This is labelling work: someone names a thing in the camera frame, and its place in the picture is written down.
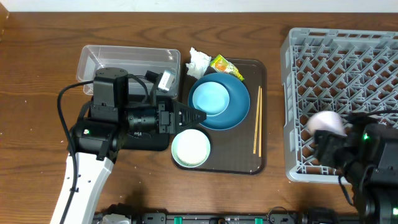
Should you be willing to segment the wooden chopstick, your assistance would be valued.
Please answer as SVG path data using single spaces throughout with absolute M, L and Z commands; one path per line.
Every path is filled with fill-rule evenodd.
M 260 99 L 261 97 L 261 86 L 258 86 L 257 91 L 257 103 L 256 103 L 256 123 L 255 123 L 255 130 L 254 130 L 254 144 L 253 144 L 253 154 L 256 154 L 257 149 L 257 131 L 258 131 L 258 122 L 259 122 L 259 110 L 260 110 Z

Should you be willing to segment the dark blue plate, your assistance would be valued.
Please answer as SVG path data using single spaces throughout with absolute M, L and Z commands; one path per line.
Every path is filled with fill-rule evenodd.
M 227 130 L 241 123 L 249 113 L 251 99 L 243 82 L 225 73 L 211 73 L 195 82 L 188 94 L 188 105 L 192 108 L 193 94 L 201 84 L 216 82 L 223 85 L 229 93 L 229 105 L 217 116 L 207 116 L 201 125 L 213 130 Z

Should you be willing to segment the light blue bowl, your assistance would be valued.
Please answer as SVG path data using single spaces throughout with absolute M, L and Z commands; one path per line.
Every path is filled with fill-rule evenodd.
M 227 89 L 217 82 L 205 82 L 199 85 L 192 96 L 193 106 L 214 117 L 224 112 L 229 105 Z

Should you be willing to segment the white tissue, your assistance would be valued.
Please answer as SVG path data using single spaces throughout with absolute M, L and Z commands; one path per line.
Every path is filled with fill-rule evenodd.
M 210 65 L 211 57 L 203 52 L 196 51 L 193 47 L 190 49 L 190 55 L 190 63 L 186 63 L 187 75 L 200 79 Z

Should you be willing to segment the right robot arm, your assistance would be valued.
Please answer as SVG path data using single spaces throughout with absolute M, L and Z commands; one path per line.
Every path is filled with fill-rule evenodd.
M 338 169 L 353 196 L 347 196 L 364 223 L 397 223 L 397 129 L 379 124 L 377 116 L 397 110 L 354 112 L 347 117 L 321 111 L 308 120 L 316 145 L 315 157 L 323 166 Z

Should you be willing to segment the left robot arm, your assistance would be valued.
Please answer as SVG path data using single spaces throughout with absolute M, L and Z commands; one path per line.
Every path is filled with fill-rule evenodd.
M 171 135 L 204 120 L 204 111 L 168 96 L 172 72 L 147 71 L 134 75 L 123 68 L 98 69 L 93 96 L 76 123 L 68 128 L 62 109 L 58 115 L 68 141 L 65 178 L 52 223 L 90 223 L 104 184 L 121 149 L 163 151 Z

